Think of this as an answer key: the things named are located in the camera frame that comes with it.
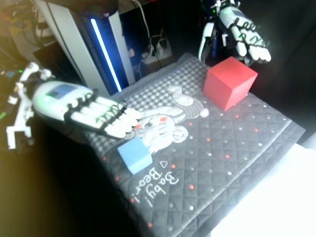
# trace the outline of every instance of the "white robotic hand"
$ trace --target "white robotic hand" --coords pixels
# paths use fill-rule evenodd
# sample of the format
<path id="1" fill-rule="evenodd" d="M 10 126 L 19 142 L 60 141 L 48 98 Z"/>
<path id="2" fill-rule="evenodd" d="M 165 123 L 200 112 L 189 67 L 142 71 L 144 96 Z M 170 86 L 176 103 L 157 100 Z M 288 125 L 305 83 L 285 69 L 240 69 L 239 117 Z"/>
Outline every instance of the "white robotic hand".
<path id="1" fill-rule="evenodd" d="M 200 61 L 206 58 L 204 51 L 209 48 L 208 44 L 213 41 L 217 32 L 222 36 L 223 46 L 235 48 L 234 56 L 245 60 L 246 64 L 271 61 L 271 55 L 258 34 L 256 25 L 238 9 L 239 6 L 240 2 L 235 3 L 234 0 L 217 0 L 211 7 L 212 22 L 207 23 L 203 31 L 198 53 Z"/>

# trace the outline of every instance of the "red cube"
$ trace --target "red cube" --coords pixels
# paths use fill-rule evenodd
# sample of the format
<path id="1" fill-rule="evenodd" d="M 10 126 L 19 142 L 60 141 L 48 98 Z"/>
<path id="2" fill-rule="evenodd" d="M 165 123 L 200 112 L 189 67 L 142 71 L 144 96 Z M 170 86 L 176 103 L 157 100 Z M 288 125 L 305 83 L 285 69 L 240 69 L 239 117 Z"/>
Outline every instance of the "red cube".
<path id="1" fill-rule="evenodd" d="M 225 111 L 247 95 L 257 76 L 254 70 L 229 57 L 208 70 L 203 93 Z"/>

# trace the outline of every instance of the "blue block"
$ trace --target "blue block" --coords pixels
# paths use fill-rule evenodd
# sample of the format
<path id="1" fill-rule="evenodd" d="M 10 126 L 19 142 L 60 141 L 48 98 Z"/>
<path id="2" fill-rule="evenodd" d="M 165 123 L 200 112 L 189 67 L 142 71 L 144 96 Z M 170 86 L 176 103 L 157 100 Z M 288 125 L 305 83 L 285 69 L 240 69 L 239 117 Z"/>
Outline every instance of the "blue block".
<path id="1" fill-rule="evenodd" d="M 132 174 L 136 174 L 153 163 L 152 156 L 139 137 L 118 147 L 118 152 Z"/>

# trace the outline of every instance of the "blue led light strip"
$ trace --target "blue led light strip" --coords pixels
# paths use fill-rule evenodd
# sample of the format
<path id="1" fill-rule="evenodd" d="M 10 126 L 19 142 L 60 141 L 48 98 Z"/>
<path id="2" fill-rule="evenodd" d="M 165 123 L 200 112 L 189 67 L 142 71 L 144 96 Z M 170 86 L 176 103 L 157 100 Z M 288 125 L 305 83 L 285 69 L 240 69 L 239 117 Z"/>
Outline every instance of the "blue led light strip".
<path id="1" fill-rule="evenodd" d="M 102 52 L 103 52 L 103 54 L 104 54 L 105 60 L 107 61 L 108 65 L 109 65 L 109 68 L 110 68 L 111 74 L 112 74 L 112 76 L 113 76 L 115 85 L 117 86 L 118 91 L 121 92 L 122 89 L 121 89 L 121 87 L 120 87 L 120 85 L 119 85 L 119 80 L 118 80 L 117 75 L 116 75 L 116 73 L 115 73 L 115 71 L 114 71 L 114 68 L 113 68 L 112 62 L 111 62 L 111 60 L 110 60 L 109 54 L 108 54 L 108 52 L 107 52 L 107 49 L 106 49 L 106 47 L 105 47 L 105 45 L 104 45 L 104 42 L 103 42 L 101 33 L 100 33 L 100 31 L 99 31 L 99 27 L 98 27 L 98 25 L 97 25 L 97 22 L 96 22 L 94 19 L 91 19 L 91 24 L 92 24 L 93 29 L 94 29 L 94 32 L 95 32 L 95 34 L 96 34 L 96 36 L 97 36 L 97 38 L 98 38 L 98 41 L 99 41 L 99 44 L 100 44 L 100 46 L 101 46 Z"/>

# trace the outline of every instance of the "white surface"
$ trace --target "white surface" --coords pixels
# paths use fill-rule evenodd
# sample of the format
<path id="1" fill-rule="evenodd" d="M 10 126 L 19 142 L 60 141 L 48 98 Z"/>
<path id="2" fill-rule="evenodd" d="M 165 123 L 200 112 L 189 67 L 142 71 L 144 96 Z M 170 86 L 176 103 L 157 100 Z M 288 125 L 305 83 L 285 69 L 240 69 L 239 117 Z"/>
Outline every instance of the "white surface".
<path id="1" fill-rule="evenodd" d="M 212 237 L 316 237 L 316 151 L 295 144 Z"/>

